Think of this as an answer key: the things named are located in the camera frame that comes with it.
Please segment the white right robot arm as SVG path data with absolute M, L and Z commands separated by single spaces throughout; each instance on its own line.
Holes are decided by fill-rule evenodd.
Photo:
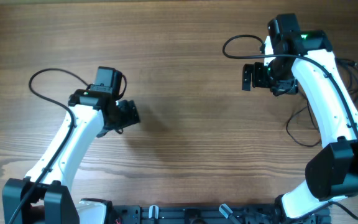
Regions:
M 358 195 L 358 111 L 323 31 L 271 32 L 260 49 L 244 65 L 243 89 L 268 88 L 275 96 L 303 90 L 321 135 L 305 180 L 278 198 L 280 221 L 295 223 Z

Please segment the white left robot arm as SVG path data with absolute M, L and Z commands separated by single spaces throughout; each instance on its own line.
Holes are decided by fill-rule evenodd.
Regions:
M 85 223 L 107 220 L 99 202 L 75 205 L 70 195 L 73 179 L 89 146 L 110 131 L 140 121 L 132 100 L 112 91 L 77 90 L 69 97 L 67 113 L 39 161 L 23 179 L 10 178 L 2 190 L 6 223 Z

